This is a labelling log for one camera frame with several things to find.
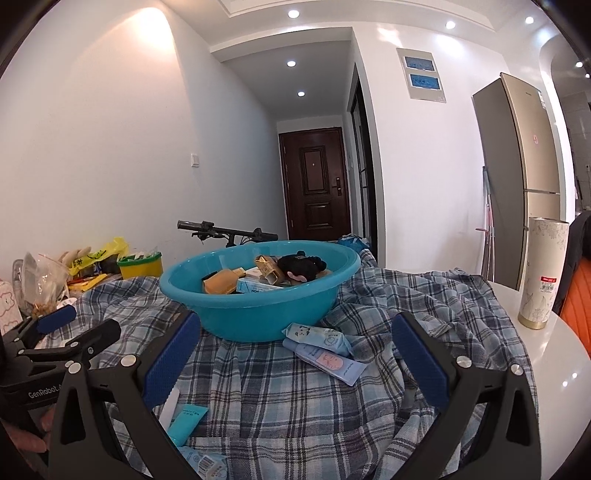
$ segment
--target black jacket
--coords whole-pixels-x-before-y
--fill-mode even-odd
[[[579,266],[581,258],[585,257],[591,260],[591,212],[586,211],[581,213],[569,228],[569,243],[566,247],[566,258],[564,259],[564,268],[562,270],[562,277],[560,278],[560,285],[558,286],[558,294],[554,301],[552,311],[560,314],[562,305],[569,292],[570,282],[573,279],[574,272]]]

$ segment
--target barcode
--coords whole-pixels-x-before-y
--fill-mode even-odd
[[[211,458],[209,458],[207,455],[204,455],[204,457],[199,462],[199,473],[202,473],[204,475],[207,474],[208,470],[215,464],[216,462],[211,460]]]

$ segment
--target sticker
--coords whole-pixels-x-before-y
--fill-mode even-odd
[[[542,293],[552,293],[556,286],[556,278],[551,277],[540,277],[540,281],[542,285],[540,287],[540,291]]]
[[[333,355],[332,353],[323,352],[318,357],[318,363],[323,367],[328,368],[329,370],[338,370],[343,368],[344,362],[343,359],[338,357],[337,355]]]
[[[540,103],[542,104],[542,108],[546,110],[546,102],[544,101],[544,97],[542,97],[542,92],[538,90],[538,95],[540,96]]]

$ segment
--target yellow plastic bag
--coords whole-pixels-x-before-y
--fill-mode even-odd
[[[76,258],[72,263],[70,275],[73,277],[80,270],[84,270],[86,267],[90,267],[97,262],[102,262],[105,258],[109,258],[111,255],[127,255],[128,250],[129,245],[125,239],[122,236],[116,236],[113,241],[104,244],[103,248],[98,250],[98,252],[91,252],[84,257]]]

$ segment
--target orange chair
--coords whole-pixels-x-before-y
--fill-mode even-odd
[[[571,327],[591,356],[591,260],[585,257],[574,272],[560,318]]]

